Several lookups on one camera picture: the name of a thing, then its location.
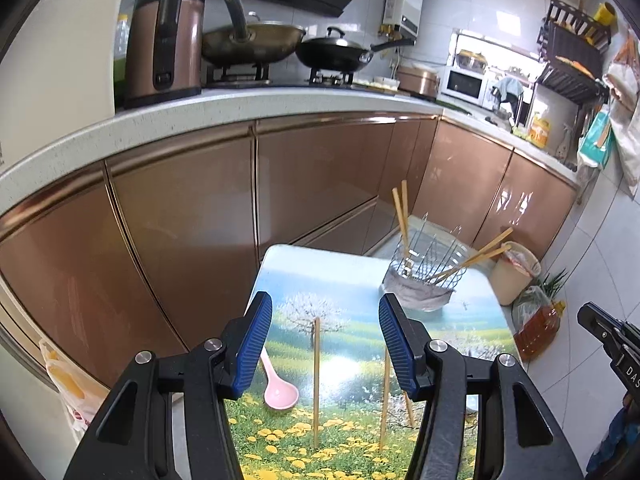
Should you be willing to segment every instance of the wok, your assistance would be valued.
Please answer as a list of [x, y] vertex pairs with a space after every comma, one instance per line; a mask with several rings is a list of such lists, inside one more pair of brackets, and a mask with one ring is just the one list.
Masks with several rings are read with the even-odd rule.
[[[340, 37], [332, 36], [334, 31]], [[344, 37], [345, 33], [340, 28], [328, 27], [324, 38], [313, 38], [300, 43], [296, 49], [296, 56], [309, 68], [353, 73], [366, 67], [373, 55], [380, 50], [415, 44], [414, 40], [405, 39], [364, 48], [355, 41], [345, 40]]]
[[202, 35], [202, 57], [215, 66], [275, 63], [293, 54], [306, 31], [297, 25], [258, 21], [247, 23], [241, 0], [224, 0], [232, 25]]

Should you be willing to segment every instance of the pan handle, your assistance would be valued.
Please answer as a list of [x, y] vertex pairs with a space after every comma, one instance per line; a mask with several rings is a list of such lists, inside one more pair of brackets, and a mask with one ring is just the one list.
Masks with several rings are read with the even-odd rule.
[[244, 8], [242, 7], [242, 0], [224, 0], [226, 3], [226, 10], [229, 11], [231, 16], [231, 23], [234, 26], [234, 39], [242, 43], [249, 39], [249, 31], [246, 28], [246, 18], [244, 17]]
[[380, 50], [386, 50], [388, 48], [396, 48], [398, 46], [414, 46], [414, 45], [415, 45], [415, 40], [404, 38], [403, 40], [387, 41], [386, 43], [371, 45], [371, 51], [380, 52]]
[[333, 25], [326, 28], [326, 36], [329, 37], [334, 30], [340, 34], [341, 38], [344, 38], [344, 31], [339, 27], [334, 27]]

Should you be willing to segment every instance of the silver screw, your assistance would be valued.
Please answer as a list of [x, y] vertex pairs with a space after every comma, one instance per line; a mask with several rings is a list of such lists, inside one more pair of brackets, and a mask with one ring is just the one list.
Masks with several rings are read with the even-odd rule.
[[204, 342], [204, 349], [209, 352], [217, 352], [221, 348], [222, 348], [222, 341], [220, 341], [220, 339], [216, 339], [216, 338], [207, 339]]
[[142, 352], [138, 352], [136, 354], [136, 362], [139, 365], [143, 365], [145, 363], [148, 363], [149, 361], [151, 361], [152, 355], [151, 352], [149, 350], [143, 350]]
[[500, 364], [502, 366], [507, 367], [512, 367], [514, 364], [516, 364], [516, 358], [511, 354], [500, 354], [500, 357], [498, 357], [498, 361], [500, 361]]
[[432, 339], [429, 341], [429, 348], [434, 352], [444, 352], [449, 345], [445, 343], [442, 339]]

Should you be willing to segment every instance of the microwave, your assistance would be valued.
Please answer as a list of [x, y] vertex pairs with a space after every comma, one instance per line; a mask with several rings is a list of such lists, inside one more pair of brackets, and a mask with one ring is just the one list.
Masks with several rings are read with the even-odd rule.
[[482, 106], [488, 77], [457, 66], [447, 66], [440, 85], [440, 93]]

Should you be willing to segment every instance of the beige trash can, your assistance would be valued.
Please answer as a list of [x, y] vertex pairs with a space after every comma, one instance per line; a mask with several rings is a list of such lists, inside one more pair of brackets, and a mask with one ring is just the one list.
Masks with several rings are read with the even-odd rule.
[[525, 246], [516, 242], [502, 244], [511, 246], [495, 264], [489, 283], [502, 306], [507, 306], [540, 275], [540, 262]]

